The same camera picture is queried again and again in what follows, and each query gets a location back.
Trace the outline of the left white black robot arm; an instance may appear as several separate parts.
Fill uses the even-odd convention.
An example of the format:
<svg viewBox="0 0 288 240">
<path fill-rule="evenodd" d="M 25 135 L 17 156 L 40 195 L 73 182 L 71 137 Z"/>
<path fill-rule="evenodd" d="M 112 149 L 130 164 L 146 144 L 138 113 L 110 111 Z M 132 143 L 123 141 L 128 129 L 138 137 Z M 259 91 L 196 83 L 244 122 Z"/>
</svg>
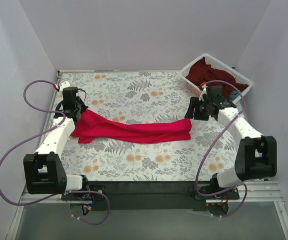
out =
<svg viewBox="0 0 288 240">
<path fill-rule="evenodd" d="M 61 163 L 66 142 L 87 109 L 80 98 L 79 89 L 68 86 L 62 89 L 63 100 L 57 105 L 53 119 L 54 130 L 45 137 L 33 154 L 23 159 L 26 187 L 30 194 L 63 194 L 73 191 L 79 200 L 90 195 L 85 176 L 67 174 Z"/>
</svg>

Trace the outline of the bright red t shirt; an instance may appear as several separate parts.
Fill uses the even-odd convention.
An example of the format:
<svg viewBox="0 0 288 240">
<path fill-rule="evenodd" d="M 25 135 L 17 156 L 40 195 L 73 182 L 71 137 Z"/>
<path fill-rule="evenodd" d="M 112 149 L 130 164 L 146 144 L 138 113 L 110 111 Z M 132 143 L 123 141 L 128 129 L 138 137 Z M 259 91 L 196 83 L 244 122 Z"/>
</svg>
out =
<svg viewBox="0 0 288 240">
<path fill-rule="evenodd" d="M 130 143 L 156 144 L 190 140 L 191 128 L 191 121 L 186 118 L 171 123 L 124 124 L 86 110 L 71 136 L 78 138 L 81 144 L 90 143 L 99 137 Z"/>
</svg>

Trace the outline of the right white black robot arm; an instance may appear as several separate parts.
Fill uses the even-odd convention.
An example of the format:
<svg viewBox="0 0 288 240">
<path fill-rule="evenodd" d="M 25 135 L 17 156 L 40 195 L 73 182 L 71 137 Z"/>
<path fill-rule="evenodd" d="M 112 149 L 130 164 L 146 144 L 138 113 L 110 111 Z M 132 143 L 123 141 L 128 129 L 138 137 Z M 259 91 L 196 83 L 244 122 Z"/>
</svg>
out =
<svg viewBox="0 0 288 240">
<path fill-rule="evenodd" d="M 276 139 L 255 130 L 242 114 L 242 110 L 224 97 L 220 85 L 204 84 L 201 95 L 190 99 L 185 118 L 207 121 L 213 117 L 224 126 L 215 140 L 229 132 L 239 145 L 233 167 L 214 174 L 208 186 L 195 183 L 198 195 L 221 199 L 246 181 L 271 178 L 277 174 Z"/>
</svg>

